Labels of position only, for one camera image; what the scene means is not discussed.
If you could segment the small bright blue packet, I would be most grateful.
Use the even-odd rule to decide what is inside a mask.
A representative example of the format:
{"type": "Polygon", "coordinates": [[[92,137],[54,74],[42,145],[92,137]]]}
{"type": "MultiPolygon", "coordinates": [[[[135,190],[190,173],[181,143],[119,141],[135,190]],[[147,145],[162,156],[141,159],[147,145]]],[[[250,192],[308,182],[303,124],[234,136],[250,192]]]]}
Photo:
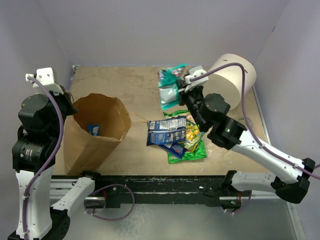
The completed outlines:
{"type": "Polygon", "coordinates": [[[100,125],[99,124],[89,124],[87,126],[88,133],[92,136],[99,136],[100,125]]]}

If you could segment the green tea candy bag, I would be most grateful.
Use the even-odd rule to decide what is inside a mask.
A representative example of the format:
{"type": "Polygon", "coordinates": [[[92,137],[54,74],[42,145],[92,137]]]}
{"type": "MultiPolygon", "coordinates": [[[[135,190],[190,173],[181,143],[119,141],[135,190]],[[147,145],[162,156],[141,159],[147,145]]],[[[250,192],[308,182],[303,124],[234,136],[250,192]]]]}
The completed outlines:
{"type": "Polygon", "coordinates": [[[189,152],[194,152],[204,136],[204,132],[192,121],[186,120],[185,140],[179,144],[189,152]]]}

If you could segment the green Chuba chips bag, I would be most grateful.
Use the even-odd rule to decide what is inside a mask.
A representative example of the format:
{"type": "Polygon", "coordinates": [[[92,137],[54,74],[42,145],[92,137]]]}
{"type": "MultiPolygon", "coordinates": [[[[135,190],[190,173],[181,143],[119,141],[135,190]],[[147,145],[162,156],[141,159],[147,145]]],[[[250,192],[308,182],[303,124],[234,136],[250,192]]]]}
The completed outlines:
{"type": "MultiPolygon", "coordinates": [[[[195,123],[192,115],[187,110],[177,110],[177,111],[175,111],[173,113],[163,112],[163,115],[164,115],[164,117],[166,119],[185,116],[187,120],[195,123]]],[[[182,161],[196,161],[196,160],[205,159],[206,157],[207,157],[207,154],[206,154],[205,144],[204,144],[204,141],[203,141],[203,138],[202,138],[202,140],[199,142],[197,148],[193,152],[189,152],[188,150],[186,150],[182,160],[177,160],[177,159],[170,159],[169,160],[168,159],[168,163],[169,164],[175,164],[175,163],[179,163],[179,162],[182,162],[182,161]]]]}

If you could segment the blue white snack packet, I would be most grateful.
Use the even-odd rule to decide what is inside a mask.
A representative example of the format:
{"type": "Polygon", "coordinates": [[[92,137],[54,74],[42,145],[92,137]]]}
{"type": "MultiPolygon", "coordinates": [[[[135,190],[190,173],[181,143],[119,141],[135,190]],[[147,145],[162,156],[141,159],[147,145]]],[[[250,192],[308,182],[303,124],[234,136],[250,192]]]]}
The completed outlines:
{"type": "Polygon", "coordinates": [[[174,131],[151,131],[147,134],[146,145],[166,145],[184,142],[186,140],[186,130],[174,131]]]}

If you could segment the teal snack packet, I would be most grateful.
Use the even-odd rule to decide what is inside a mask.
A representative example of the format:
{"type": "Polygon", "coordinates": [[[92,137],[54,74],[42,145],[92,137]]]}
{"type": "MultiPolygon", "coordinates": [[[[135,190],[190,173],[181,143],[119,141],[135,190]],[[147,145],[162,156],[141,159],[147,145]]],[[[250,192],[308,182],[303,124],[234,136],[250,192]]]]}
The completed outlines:
{"type": "Polygon", "coordinates": [[[166,110],[179,103],[179,80],[187,64],[180,64],[174,67],[162,68],[158,72],[158,90],[160,107],[166,110]]]}

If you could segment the brown paper bag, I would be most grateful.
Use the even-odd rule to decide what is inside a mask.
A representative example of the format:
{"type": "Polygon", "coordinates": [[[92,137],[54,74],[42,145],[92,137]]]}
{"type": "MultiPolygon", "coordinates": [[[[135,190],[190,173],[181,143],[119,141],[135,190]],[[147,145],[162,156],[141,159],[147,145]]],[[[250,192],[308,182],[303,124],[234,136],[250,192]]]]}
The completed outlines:
{"type": "Polygon", "coordinates": [[[134,123],[117,97],[90,93],[73,103],[76,113],[64,123],[63,159],[67,176],[97,172],[134,123]]]}

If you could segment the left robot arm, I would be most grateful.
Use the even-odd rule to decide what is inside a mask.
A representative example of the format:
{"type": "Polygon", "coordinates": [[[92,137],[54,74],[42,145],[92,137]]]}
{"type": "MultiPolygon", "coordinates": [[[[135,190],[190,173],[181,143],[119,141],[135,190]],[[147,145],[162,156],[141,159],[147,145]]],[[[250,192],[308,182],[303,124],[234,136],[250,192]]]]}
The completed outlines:
{"type": "Polygon", "coordinates": [[[98,180],[101,174],[84,171],[58,202],[50,203],[51,180],[64,123],[77,110],[63,86],[45,86],[40,90],[43,92],[22,102],[18,113],[21,126],[12,147],[12,164],[19,185],[19,220],[9,240],[62,240],[85,198],[103,191],[98,180]]]}

